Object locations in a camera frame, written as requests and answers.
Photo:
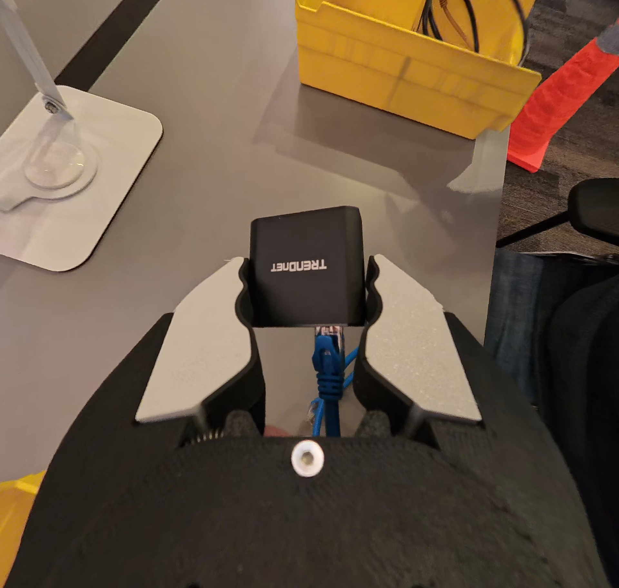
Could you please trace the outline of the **person's dark jacket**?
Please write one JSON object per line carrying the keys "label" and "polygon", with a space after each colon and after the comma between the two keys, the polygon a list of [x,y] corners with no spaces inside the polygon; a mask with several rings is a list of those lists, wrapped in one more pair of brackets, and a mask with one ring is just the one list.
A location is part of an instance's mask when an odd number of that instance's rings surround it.
{"label": "person's dark jacket", "polygon": [[535,319],[538,392],[618,587],[618,266],[544,258]]}

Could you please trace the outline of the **black network switch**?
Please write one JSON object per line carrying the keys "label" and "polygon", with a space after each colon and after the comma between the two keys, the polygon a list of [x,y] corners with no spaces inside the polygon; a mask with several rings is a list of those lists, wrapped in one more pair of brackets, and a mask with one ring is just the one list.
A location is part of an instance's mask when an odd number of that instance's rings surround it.
{"label": "black network switch", "polygon": [[254,219],[248,287],[259,328],[362,326],[361,214],[339,206]]}

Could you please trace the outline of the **white sign stand base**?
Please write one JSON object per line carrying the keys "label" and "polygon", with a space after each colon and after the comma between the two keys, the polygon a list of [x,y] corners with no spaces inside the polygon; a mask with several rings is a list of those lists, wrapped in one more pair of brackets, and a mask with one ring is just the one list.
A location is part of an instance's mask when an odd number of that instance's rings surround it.
{"label": "white sign stand base", "polygon": [[1,255],[51,272],[89,259],[163,134],[151,113],[59,93],[70,117],[37,94],[1,135]]}

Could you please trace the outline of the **orange traffic cone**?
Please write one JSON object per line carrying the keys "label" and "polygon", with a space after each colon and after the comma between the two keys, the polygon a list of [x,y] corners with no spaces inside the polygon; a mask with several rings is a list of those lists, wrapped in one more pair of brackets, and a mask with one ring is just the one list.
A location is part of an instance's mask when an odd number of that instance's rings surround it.
{"label": "orange traffic cone", "polygon": [[510,127],[508,162],[535,173],[552,137],[618,68],[618,21],[542,82]]}

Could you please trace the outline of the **person's blue jeans leg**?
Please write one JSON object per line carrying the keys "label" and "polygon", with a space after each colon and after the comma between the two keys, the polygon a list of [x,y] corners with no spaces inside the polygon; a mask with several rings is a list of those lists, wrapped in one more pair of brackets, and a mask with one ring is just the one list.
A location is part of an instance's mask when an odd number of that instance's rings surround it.
{"label": "person's blue jeans leg", "polygon": [[484,347],[529,403],[541,406],[536,351],[543,320],[559,296],[565,265],[557,257],[496,249]]}

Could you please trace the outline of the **yellow plastic bin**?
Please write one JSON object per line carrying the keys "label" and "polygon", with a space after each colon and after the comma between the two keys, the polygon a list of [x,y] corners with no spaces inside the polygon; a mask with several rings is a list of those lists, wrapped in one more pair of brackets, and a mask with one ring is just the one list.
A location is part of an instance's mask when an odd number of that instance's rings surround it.
{"label": "yellow plastic bin", "polygon": [[295,0],[300,81],[467,139],[537,88],[535,0]]}
{"label": "yellow plastic bin", "polygon": [[46,470],[1,482],[1,587],[14,564],[28,516]]}

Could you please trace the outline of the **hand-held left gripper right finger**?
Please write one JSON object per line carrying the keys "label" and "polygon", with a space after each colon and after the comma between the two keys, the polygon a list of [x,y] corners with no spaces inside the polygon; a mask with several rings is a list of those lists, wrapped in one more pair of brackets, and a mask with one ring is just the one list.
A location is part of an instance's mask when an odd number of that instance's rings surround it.
{"label": "hand-held left gripper right finger", "polygon": [[387,416],[393,435],[414,435],[427,420],[482,422],[444,307],[382,254],[368,260],[354,394]]}

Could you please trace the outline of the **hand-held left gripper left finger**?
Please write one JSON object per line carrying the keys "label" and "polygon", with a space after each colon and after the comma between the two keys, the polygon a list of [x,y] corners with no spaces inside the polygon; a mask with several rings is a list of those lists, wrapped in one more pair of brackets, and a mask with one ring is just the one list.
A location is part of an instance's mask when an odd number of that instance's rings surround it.
{"label": "hand-held left gripper left finger", "polygon": [[246,258],[231,259],[176,306],[135,413],[138,423],[189,418],[210,433],[241,410],[263,434],[266,383],[251,325],[249,266]]}

